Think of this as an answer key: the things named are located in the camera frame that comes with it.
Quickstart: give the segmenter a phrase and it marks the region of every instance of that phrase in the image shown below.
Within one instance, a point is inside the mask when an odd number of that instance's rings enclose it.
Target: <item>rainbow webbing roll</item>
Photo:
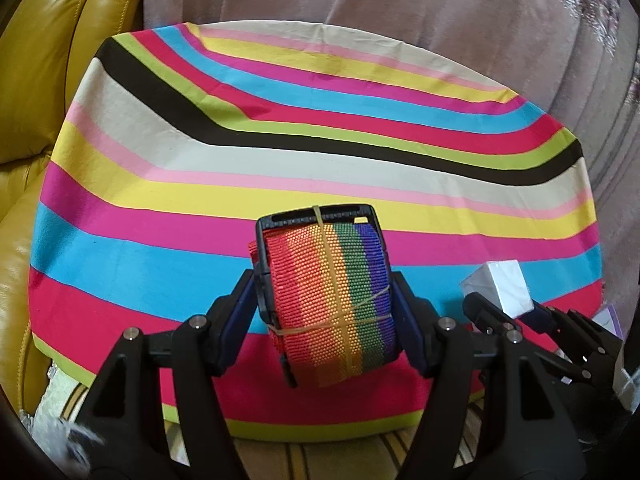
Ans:
[[[328,386],[398,357],[385,255],[371,224],[320,222],[264,238],[280,325],[270,332],[299,386]],[[254,244],[251,252],[255,260]]]

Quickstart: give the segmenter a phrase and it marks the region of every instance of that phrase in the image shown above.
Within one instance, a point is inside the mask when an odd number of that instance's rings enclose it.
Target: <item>blue stripe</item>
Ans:
[[[209,59],[195,50],[176,27],[158,28],[155,32],[178,56],[201,72],[248,94],[282,105],[356,114],[478,134],[516,132],[531,126],[544,113],[533,103],[527,102],[517,110],[498,116],[464,114],[382,97],[309,88],[254,75]]]
[[[85,233],[43,204],[36,215],[31,265],[57,282],[152,316],[183,321],[233,289],[249,258],[192,253]],[[545,302],[602,275],[600,247],[562,260],[521,263],[534,299]],[[478,266],[397,266],[414,293],[441,314],[464,319],[460,281]],[[255,316],[250,332],[266,333]]]

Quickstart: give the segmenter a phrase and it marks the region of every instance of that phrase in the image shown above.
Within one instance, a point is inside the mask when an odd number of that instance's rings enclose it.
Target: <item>white box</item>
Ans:
[[[509,317],[533,310],[533,302],[517,260],[487,262],[460,282],[463,294],[479,292]]]

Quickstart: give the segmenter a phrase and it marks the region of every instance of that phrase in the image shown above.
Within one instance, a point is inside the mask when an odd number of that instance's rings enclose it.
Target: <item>colorful striped cover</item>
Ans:
[[[370,203],[392,267],[462,319],[459,282],[516,258],[533,298],[601,297],[580,145],[513,91],[441,56],[299,22],[177,25],[107,40],[47,169],[29,299],[38,348],[89,384],[127,326],[172,329],[251,266],[255,219]],[[413,424],[404,356],[289,388],[256,315],[216,389],[233,434],[336,440]],[[176,419],[170,373],[165,415]]]

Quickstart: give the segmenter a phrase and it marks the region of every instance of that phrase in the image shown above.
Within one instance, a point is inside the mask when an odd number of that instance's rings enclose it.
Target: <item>black plastic buckle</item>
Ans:
[[[325,205],[320,208],[320,216],[322,217],[322,222],[327,224],[335,222],[354,223],[356,218],[366,218],[378,234],[385,255],[386,270],[390,275],[385,239],[382,236],[382,229],[380,228],[378,217],[372,206],[367,204]],[[254,273],[256,278],[255,288],[258,297],[258,311],[260,312],[260,318],[265,323],[271,324],[276,328],[280,328],[280,324],[276,314],[273,283],[271,282],[271,267],[269,265],[267,247],[264,242],[264,232],[286,227],[303,227],[317,222],[318,220],[316,219],[316,213],[313,208],[306,208],[263,216],[255,223],[255,241],[258,249],[258,261],[254,265]]]

